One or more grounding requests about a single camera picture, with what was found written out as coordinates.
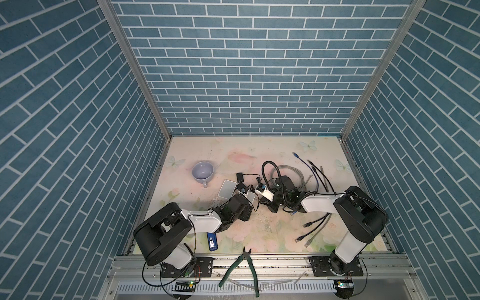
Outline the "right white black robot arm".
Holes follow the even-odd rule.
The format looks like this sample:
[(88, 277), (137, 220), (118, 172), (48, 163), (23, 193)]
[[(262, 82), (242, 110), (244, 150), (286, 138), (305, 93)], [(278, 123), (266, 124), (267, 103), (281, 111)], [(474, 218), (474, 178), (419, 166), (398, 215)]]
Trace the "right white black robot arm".
[(357, 186), (334, 194), (303, 192), (291, 182), (284, 184), (278, 179), (272, 187), (260, 183), (255, 193), (259, 202), (273, 213), (284, 206), (292, 214), (320, 212), (328, 216), (339, 215), (347, 233), (328, 261), (330, 270), (338, 276), (344, 276), (352, 266), (357, 265), (357, 256), (375, 240), (388, 222), (387, 212)]

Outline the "black power adapter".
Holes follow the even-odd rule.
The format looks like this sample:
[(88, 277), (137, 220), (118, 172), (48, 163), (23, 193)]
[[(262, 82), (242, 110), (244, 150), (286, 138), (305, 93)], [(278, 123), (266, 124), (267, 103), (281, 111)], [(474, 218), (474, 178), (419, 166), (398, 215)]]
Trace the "black power adapter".
[(236, 178), (237, 178), (237, 182), (238, 183), (244, 183), (245, 182), (245, 179), (244, 179), (244, 174), (242, 172), (239, 172), (236, 174)]

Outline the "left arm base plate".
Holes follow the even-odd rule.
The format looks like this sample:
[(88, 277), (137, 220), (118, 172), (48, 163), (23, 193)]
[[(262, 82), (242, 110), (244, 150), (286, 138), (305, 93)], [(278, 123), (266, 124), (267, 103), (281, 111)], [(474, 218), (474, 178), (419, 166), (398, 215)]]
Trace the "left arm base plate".
[(163, 278), (210, 278), (213, 268), (212, 257), (195, 257), (186, 267), (177, 269), (166, 262), (163, 263), (161, 276)]

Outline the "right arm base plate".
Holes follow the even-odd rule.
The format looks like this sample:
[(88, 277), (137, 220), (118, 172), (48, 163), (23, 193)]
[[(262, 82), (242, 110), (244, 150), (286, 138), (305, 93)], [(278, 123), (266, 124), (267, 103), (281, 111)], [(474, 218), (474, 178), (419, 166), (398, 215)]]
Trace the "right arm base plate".
[(331, 256), (312, 256), (309, 258), (309, 263), (315, 277), (364, 276), (359, 257), (355, 257), (350, 263), (345, 263), (332, 253)]

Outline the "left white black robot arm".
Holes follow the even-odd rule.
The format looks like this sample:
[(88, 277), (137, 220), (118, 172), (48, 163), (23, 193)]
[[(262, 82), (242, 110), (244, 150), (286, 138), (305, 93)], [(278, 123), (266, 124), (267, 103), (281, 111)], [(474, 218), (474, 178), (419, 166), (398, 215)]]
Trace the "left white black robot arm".
[(252, 211), (251, 201), (242, 194), (207, 211), (188, 211), (171, 202), (142, 222), (133, 237), (147, 266), (165, 264), (172, 276), (186, 277), (196, 269), (196, 249), (183, 242), (185, 237), (206, 233), (209, 250), (216, 251), (217, 234), (237, 220), (249, 221)]

